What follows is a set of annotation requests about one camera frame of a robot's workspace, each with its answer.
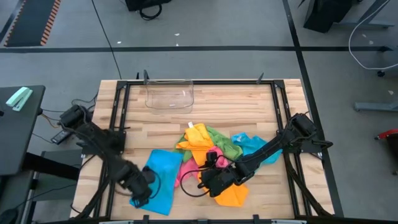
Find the concrete floor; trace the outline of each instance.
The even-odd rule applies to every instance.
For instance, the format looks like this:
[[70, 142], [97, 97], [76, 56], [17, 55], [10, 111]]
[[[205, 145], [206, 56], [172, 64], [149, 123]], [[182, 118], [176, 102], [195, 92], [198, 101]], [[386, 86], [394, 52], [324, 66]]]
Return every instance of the concrete floor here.
[[[347, 46], [351, 28], [333, 27], [327, 34], [304, 29], [307, 2], [289, 0], [301, 46]], [[0, 1], [0, 26], [17, 0]], [[354, 6], [345, 21], [358, 19], [373, 3]], [[95, 0], [113, 47], [268, 45], [293, 46], [284, 6], [280, 0], [173, 0], [159, 19], [143, 21], [128, 12], [123, 0]], [[391, 1], [377, 19], [398, 24]], [[354, 46], [397, 45], [398, 27], [361, 29]], [[107, 47], [90, 0], [64, 0], [45, 48]], [[398, 63], [396, 53], [355, 52], [369, 66]], [[311, 86], [327, 140], [346, 217], [398, 220], [398, 169], [383, 141], [373, 137], [396, 128], [395, 113], [353, 110], [355, 101], [396, 100], [398, 70], [384, 78], [362, 69], [348, 52], [304, 52]], [[123, 78], [148, 70], [151, 78], [301, 78], [294, 51], [116, 52]], [[42, 107], [65, 110], [74, 98], [91, 99], [104, 79], [118, 79], [111, 53], [0, 54], [0, 86], [45, 85]], [[48, 113], [54, 118], [56, 113]], [[39, 118], [34, 133], [50, 139], [58, 132]], [[32, 137], [29, 151], [74, 149], [72, 141], [55, 146]], [[35, 220], [48, 222], [69, 216], [71, 200], [37, 205]]]

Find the green cloth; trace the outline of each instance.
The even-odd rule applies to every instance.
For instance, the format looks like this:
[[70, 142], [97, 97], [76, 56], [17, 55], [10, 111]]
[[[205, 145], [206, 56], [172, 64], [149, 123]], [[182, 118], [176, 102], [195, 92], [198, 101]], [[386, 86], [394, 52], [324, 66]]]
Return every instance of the green cloth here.
[[228, 159], [235, 160], [243, 153], [242, 148], [234, 145], [229, 138], [225, 137], [212, 127], [206, 126], [206, 129], [209, 132], [213, 144], [218, 146], [223, 151], [224, 156]]
[[[232, 141], [213, 129], [212, 127], [206, 126], [207, 132], [209, 132], [210, 138], [213, 141], [213, 144], [221, 149], [223, 151], [223, 154], [225, 157], [228, 159], [235, 160], [237, 159], [242, 153], [242, 148], [240, 146], [236, 146], [232, 143]], [[178, 140], [177, 143], [186, 141], [184, 138], [185, 134], [182, 134], [180, 137], [180, 140]], [[192, 158], [192, 152], [189, 150], [184, 150], [184, 149], [177, 149], [175, 148], [177, 143], [174, 145], [174, 150], [173, 152], [179, 152], [183, 154], [183, 162], [187, 162], [189, 159]]]
[[[180, 143], [180, 142], [182, 142], [182, 141], [186, 141], [186, 139], [184, 138], [184, 135], [185, 135], [185, 134], [182, 134], [182, 135], [181, 135], [180, 140], [178, 140], [177, 143]], [[173, 150], [173, 152], [179, 152], [179, 153], [183, 154], [182, 162], [187, 162], [189, 159], [192, 158], [192, 152], [189, 151], [189, 150], [177, 149], [177, 148], [176, 148], [177, 143], [175, 143], [175, 145], [174, 145], [174, 150]]]

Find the black remote control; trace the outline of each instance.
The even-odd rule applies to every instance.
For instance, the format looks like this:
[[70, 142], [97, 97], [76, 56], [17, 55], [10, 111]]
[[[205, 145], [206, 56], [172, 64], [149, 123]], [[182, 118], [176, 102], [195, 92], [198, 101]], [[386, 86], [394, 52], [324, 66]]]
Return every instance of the black remote control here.
[[69, 136], [71, 136], [71, 135], [72, 135], [72, 133], [71, 133], [70, 131], [62, 130], [62, 131], [60, 131], [58, 134], [56, 134], [56, 135], [51, 139], [51, 141], [52, 141], [54, 144], [59, 145], [59, 144], [61, 144], [61, 142], [63, 142], [65, 139], [69, 138]]

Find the black floor mat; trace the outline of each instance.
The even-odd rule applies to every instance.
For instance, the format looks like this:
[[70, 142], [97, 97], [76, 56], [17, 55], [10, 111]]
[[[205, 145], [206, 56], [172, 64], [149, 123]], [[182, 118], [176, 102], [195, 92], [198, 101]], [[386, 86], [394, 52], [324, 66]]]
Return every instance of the black floor mat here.
[[25, 0], [4, 46], [31, 47], [47, 43], [61, 0]]

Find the white cable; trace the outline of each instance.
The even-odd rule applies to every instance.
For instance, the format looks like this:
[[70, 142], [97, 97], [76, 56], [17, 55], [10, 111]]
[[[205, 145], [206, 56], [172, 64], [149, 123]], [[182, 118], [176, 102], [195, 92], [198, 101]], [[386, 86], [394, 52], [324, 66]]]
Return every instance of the white cable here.
[[353, 32], [351, 33], [351, 35], [349, 36], [349, 40], [348, 40], [348, 50], [349, 53], [351, 54], [351, 56], [353, 56], [353, 58], [355, 59], [356, 62], [359, 63], [360, 66], [362, 66], [363, 68], [365, 68], [366, 70], [385, 70], [385, 69], [390, 69], [390, 68], [394, 68], [396, 66], [398, 66], [398, 63], [395, 65], [391, 65], [385, 68], [368, 68], [365, 67], [361, 62], [359, 62], [359, 60], [354, 56], [354, 54], [351, 51], [351, 39], [353, 37], [353, 34], [355, 32], [355, 30], [362, 25], [363, 22], [365, 22], [366, 20], [368, 20], [370, 17], [372, 17], [373, 15], [375, 15], [376, 13], [378, 13], [378, 11], [380, 11], [387, 3], [389, 3], [390, 0], [386, 1], [385, 3], [383, 3], [378, 9], [376, 9], [372, 14], [370, 14], [367, 18], [365, 18], [364, 20], [362, 20], [358, 25], [356, 25], [356, 27], [354, 28]]

